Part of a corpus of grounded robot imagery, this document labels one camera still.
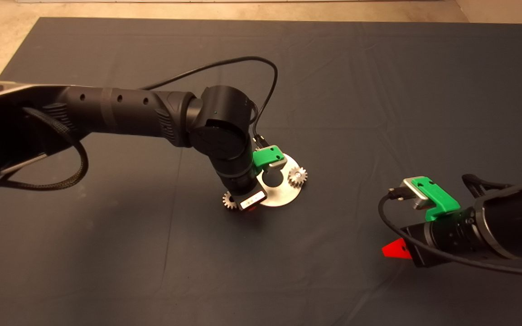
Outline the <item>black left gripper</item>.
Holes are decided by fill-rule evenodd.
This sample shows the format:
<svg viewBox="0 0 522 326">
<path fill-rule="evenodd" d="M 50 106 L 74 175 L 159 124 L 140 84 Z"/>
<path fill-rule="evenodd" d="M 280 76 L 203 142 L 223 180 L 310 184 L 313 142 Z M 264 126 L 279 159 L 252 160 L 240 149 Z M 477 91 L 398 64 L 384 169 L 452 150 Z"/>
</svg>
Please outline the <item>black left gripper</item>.
<svg viewBox="0 0 522 326">
<path fill-rule="evenodd" d="M 240 176 L 222 176 L 221 181 L 227 190 L 222 198 L 226 209 L 254 212 L 257 204 L 267 199 L 267 192 L 254 171 Z"/>
</svg>

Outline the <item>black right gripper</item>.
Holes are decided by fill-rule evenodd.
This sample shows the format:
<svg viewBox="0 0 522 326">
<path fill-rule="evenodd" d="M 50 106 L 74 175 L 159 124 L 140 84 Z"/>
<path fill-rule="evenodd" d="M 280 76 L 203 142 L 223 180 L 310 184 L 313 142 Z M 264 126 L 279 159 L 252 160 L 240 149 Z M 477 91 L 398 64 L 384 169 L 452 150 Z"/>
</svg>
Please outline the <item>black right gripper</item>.
<svg viewBox="0 0 522 326">
<path fill-rule="evenodd" d="M 479 259 L 481 240 L 473 229 L 474 211 L 456 211 L 435 221 L 408 225 L 401 231 L 410 237 L 441 250 L 466 259 Z M 397 239 L 382 247 L 386 258 L 412 259 L 404 239 Z"/>
</svg>

